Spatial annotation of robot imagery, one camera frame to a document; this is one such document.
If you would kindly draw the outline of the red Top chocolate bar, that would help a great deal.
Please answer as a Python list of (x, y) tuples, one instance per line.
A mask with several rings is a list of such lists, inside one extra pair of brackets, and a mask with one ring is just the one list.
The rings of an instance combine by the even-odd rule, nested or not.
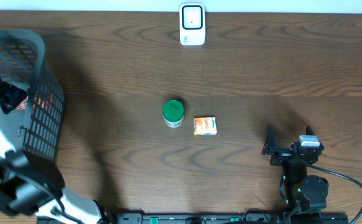
[(25, 110), (27, 108), (28, 96), (25, 97), (16, 107), (16, 110)]

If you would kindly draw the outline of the orange snack packet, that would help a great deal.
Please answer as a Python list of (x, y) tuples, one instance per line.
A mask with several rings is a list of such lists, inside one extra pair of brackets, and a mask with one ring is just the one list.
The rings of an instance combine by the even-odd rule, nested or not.
[(194, 118), (194, 135), (216, 135), (217, 134), (217, 123), (216, 117), (201, 117)]

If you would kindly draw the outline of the green lid jar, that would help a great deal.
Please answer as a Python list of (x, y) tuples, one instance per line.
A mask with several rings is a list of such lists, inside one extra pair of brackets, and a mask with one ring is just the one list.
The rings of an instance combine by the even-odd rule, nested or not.
[(184, 121), (184, 106), (178, 100), (169, 100), (163, 106), (164, 123), (170, 128), (178, 128)]

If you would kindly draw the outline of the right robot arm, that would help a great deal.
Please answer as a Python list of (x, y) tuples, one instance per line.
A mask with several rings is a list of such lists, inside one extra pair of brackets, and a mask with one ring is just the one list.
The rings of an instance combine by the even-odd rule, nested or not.
[(307, 167), (318, 161), (323, 150), (323, 144), (309, 126), (290, 147), (278, 146), (275, 129), (269, 126), (262, 154), (270, 156), (272, 166), (282, 167), (280, 192), (287, 201), (287, 210), (281, 214), (283, 223), (302, 222), (302, 215), (312, 215), (316, 222), (320, 221), (320, 210), (327, 206), (328, 181), (308, 175)]

